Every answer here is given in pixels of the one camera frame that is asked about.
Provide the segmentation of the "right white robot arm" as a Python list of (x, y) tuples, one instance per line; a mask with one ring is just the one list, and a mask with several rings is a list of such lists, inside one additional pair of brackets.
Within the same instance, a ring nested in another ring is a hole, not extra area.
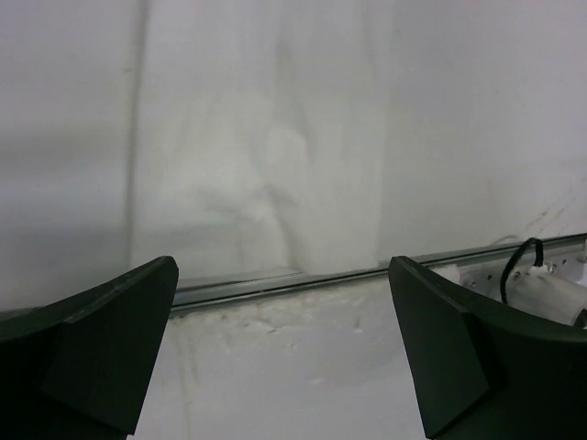
[(563, 325), (586, 329), (586, 287), (540, 269), (517, 269), (506, 283), (510, 306)]

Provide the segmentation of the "white t shirt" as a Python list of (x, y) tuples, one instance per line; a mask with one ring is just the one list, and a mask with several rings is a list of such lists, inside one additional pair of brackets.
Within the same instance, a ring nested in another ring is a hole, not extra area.
[(130, 255), (181, 274), (379, 261), (390, 1), (151, 1)]

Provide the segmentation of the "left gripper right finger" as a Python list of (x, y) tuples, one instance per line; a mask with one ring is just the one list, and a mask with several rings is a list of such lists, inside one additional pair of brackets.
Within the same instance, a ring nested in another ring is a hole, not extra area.
[(518, 311), (408, 257), (393, 306), (428, 439), (583, 439), (586, 333)]

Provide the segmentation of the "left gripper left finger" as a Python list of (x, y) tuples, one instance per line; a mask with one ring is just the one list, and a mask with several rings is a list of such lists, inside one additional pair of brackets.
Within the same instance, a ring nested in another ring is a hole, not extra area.
[(178, 283), (161, 256), (40, 307), (1, 313), (1, 436), (133, 435)]

